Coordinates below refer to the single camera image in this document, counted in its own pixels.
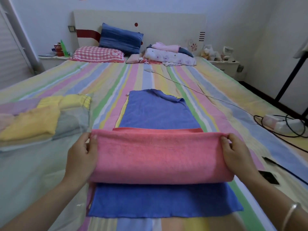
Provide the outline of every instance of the smartphone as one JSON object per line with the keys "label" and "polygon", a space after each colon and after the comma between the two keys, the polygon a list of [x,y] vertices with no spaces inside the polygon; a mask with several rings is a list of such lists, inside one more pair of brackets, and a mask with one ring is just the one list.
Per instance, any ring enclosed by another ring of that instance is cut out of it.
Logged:
{"label": "smartphone", "polygon": [[266,172],[266,171],[260,171],[259,173],[271,184],[275,184],[275,185],[279,185],[279,182],[277,181],[277,179],[275,178],[275,176],[270,173],[270,172]]}

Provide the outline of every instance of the pink towel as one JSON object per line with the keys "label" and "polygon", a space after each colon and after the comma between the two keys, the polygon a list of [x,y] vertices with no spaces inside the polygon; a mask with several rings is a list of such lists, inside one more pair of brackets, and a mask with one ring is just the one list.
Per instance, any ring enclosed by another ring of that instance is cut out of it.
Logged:
{"label": "pink towel", "polygon": [[92,130],[98,140],[93,182],[197,184],[233,180],[219,141],[223,133],[115,128]]}
{"label": "pink towel", "polygon": [[162,42],[156,42],[156,44],[152,45],[152,48],[178,53],[180,46],[179,45],[164,45]]}

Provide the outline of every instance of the wall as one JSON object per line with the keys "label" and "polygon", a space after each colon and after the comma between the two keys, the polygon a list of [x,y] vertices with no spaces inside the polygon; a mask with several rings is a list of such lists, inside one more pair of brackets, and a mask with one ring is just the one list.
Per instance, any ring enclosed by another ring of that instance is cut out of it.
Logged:
{"label": "wall", "polygon": [[215,50],[235,49],[248,65],[276,0],[11,0],[37,54],[48,53],[63,39],[68,50],[78,48],[68,31],[74,9],[142,12],[206,13],[206,41]]}
{"label": "wall", "polygon": [[[308,37],[308,0],[279,0],[266,26],[247,83],[275,98],[298,62],[293,56]],[[308,107],[308,61],[280,102],[303,113]]]}

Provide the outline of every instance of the nightstand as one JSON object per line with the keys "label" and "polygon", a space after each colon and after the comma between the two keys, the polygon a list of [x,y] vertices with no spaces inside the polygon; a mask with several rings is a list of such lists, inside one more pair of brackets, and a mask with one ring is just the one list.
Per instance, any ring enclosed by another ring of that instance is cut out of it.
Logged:
{"label": "nightstand", "polygon": [[240,64],[238,61],[234,62],[213,62],[209,61],[213,66],[216,66],[218,69],[222,70],[225,74],[229,75],[233,79],[235,79],[237,67]]}
{"label": "nightstand", "polygon": [[42,57],[42,56],[39,56],[38,58],[41,60],[43,66],[44,66],[44,69],[48,70],[48,69],[54,68],[58,65],[61,65],[63,62],[65,62],[70,57],[58,57],[58,56]]}

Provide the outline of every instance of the headboard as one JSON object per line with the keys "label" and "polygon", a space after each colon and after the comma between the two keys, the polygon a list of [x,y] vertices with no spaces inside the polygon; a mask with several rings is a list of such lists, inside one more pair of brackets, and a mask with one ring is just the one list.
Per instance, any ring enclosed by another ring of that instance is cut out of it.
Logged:
{"label": "headboard", "polygon": [[98,46],[103,22],[130,31],[139,30],[144,34],[144,48],[155,42],[179,44],[198,56],[203,47],[204,14],[75,10],[74,17],[79,47]]}

